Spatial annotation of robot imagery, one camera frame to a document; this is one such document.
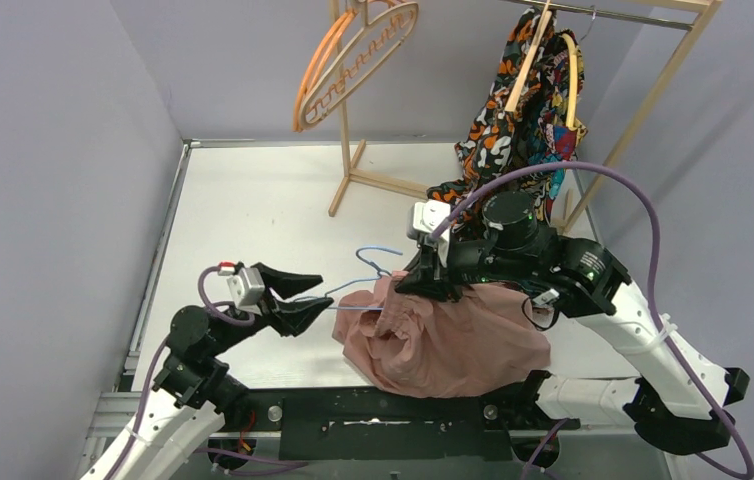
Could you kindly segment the blue wire hanger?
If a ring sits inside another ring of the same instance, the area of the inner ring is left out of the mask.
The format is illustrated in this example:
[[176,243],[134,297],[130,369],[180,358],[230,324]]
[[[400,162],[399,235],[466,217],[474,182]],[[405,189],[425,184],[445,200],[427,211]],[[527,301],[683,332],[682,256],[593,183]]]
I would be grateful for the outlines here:
[[392,267],[404,257],[397,248],[383,245],[362,245],[353,250],[343,250],[335,255],[322,255],[318,266],[329,277],[319,287],[310,287],[305,294],[295,297],[298,301],[329,300],[329,310],[380,311],[381,307],[355,307],[345,305],[342,297],[363,287],[374,287],[379,280],[388,279]]

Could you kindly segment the pink shorts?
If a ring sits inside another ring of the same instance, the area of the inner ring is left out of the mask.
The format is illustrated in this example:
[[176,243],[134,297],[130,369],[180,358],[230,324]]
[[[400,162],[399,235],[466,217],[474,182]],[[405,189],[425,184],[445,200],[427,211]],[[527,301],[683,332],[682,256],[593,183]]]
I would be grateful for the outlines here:
[[343,296],[332,330],[375,387],[415,398],[476,397],[551,363],[527,295],[498,283],[464,287],[457,302],[396,292],[395,271]]

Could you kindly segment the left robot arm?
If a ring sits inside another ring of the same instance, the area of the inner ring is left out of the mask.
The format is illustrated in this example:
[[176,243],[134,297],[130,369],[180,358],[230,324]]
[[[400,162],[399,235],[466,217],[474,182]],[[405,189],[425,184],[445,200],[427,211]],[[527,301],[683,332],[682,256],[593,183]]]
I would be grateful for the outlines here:
[[179,309],[145,376],[134,414],[85,479],[169,479],[203,450],[210,435],[248,416],[249,389],[219,355],[271,328],[303,334],[333,301],[302,298],[319,274],[296,274],[263,263],[220,262],[198,277],[200,302]]

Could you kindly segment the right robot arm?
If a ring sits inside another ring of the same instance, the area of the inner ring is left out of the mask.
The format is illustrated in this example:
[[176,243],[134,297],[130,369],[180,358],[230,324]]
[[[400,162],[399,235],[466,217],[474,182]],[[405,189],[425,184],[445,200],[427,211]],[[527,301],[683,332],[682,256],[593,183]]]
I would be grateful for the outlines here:
[[631,427],[651,446],[683,456],[730,443],[731,425],[721,415],[744,398],[749,376],[711,362],[672,325],[654,320],[638,285],[605,247],[560,235],[536,218],[520,191],[486,202],[478,240],[439,230],[450,211],[436,200],[412,207],[407,234],[419,251],[400,293],[456,301],[473,285],[514,285],[526,306],[550,307],[595,332],[634,368],[631,377],[606,379],[535,370],[515,400],[521,424]]

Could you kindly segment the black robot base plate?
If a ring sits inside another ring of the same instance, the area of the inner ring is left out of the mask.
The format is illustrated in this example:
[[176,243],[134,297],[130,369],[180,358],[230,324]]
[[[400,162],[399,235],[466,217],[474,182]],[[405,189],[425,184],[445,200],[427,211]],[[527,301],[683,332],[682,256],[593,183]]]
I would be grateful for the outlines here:
[[375,387],[253,389],[207,444],[231,449],[265,441],[284,461],[508,461],[511,433],[546,431],[556,423],[530,397],[521,383],[447,399]]

